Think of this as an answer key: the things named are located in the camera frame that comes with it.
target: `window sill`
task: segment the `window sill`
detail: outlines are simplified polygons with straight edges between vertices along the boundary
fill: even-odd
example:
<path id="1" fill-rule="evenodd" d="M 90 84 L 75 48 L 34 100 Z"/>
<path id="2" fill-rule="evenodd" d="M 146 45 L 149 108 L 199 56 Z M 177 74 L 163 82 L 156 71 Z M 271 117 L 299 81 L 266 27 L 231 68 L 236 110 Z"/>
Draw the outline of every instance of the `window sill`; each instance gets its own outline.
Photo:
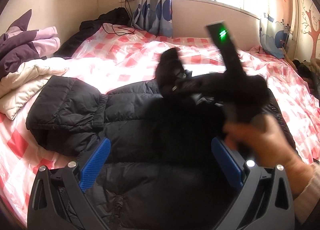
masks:
<path id="1" fill-rule="evenodd" d="M 231 5 L 228 5 L 228 4 L 224 4 L 224 3 L 220 3 L 220 2 L 216 2 L 216 1 L 211 1 L 211 0 L 189 0 L 189 1 L 195 1 L 195 2 L 204 2 L 204 3 L 210 3 L 210 4 L 215 4 L 215 5 L 218 5 L 218 6 L 221 6 L 221 7 L 225 7 L 225 8 L 229 8 L 229 9 L 232 9 L 232 10 L 235 10 L 235 11 L 238 11 L 238 12 L 241 12 L 241 13 L 244 13 L 244 14 L 247 14 L 253 18 L 256 18 L 256 19 L 260 19 L 260 17 L 258 17 L 257 15 L 253 14 L 253 13 L 250 13 L 250 12 L 247 12 L 243 9 L 239 9 L 237 7 L 233 7 Z"/>

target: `blue gripper pad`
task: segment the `blue gripper pad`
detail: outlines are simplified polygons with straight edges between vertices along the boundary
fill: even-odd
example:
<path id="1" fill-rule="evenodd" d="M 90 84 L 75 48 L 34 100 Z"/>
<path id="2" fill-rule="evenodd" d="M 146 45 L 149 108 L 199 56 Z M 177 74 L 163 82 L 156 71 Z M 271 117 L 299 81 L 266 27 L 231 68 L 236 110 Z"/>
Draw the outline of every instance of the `blue gripper pad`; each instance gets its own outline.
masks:
<path id="1" fill-rule="evenodd" d="M 103 164 L 108 158 L 111 150 L 110 140 L 104 138 L 99 147 L 95 150 L 89 158 L 85 166 L 80 171 L 81 179 L 79 186 L 84 193 L 88 188 L 91 188 L 102 169 Z"/>
<path id="2" fill-rule="evenodd" d="M 242 171 L 236 164 L 228 150 L 217 138 L 211 142 L 211 151 L 220 168 L 226 176 L 231 187 L 241 189 L 243 187 Z"/>

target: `bed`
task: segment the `bed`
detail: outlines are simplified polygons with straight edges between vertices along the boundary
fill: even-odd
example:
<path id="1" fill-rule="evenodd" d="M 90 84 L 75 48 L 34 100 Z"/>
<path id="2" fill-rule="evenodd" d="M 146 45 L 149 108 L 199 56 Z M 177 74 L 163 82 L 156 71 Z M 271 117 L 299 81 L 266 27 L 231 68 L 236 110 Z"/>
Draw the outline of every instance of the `bed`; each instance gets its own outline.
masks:
<path id="1" fill-rule="evenodd" d="M 224 72 L 221 55 L 209 39 L 156 37 L 145 31 L 117 36 L 111 24 L 104 24 L 86 39 L 67 60 L 69 70 L 63 76 L 78 78 L 101 93 L 120 86 L 154 78 L 159 56 L 171 47 L 180 49 L 185 68 L 193 76 Z M 306 163 L 320 155 L 319 101 L 308 84 L 285 61 L 267 55 L 260 47 L 239 51 L 247 74 L 261 74 L 276 97 L 283 117 L 296 142 L 299 155 Z M 65 166 L 72 157 L 46 151 L 26 129 L 28 111 L 34 95 L 11 121 L 0 114 L 0 196 L 18 220 L 27 225 L 30 192 L 41 165 L 49 169 Z"/>

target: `wrist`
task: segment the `wrist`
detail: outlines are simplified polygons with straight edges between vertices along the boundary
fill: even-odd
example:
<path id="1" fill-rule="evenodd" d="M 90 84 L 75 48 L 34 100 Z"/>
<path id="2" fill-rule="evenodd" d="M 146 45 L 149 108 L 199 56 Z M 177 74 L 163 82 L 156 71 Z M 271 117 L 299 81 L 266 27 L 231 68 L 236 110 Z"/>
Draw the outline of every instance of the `wrist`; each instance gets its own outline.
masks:
<path id="1" fill-rule="evenodd" d="M 299 196 L 307 187 L 313 176 L 313 168 L 305 164 L 298 157 L 295 157 L 284 165 L 294 197 Z"/>

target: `silver screw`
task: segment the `silver screw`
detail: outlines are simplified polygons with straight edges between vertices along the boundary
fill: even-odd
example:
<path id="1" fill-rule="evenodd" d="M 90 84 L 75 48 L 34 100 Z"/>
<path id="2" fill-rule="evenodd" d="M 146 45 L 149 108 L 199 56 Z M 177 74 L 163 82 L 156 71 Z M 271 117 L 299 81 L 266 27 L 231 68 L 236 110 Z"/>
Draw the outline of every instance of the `silver screw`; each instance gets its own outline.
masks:
<path id="1" fill-rule="evenodd" d="M 279 170 L 282 171 L 282 170 L 284 170 L 284 167 L 283 167 L 282 165 L 278 164 L 278 165 L 277 165 L 277 169 L 279 169 Z"/>
<path id="2" fill-rule="evenodd" d="M 256 164 L 253 160 L 247 160 L 246 163 L 248 167 L 254 167 Z"/>
<path id="3" fill-rule="evenodd" d="M 40 166 L 39 171 L 45 171 L 45 166 L 44 165 Z"/>
<path id="4" fill-rule="evenodd" d="M 68 163 L 68 167 L 69 167 L 69 168 L 74 168 L 76 165 L 77 165 L 77 163 L 76 163 L 75 161 L 70 161 L 70 162 Z"/>

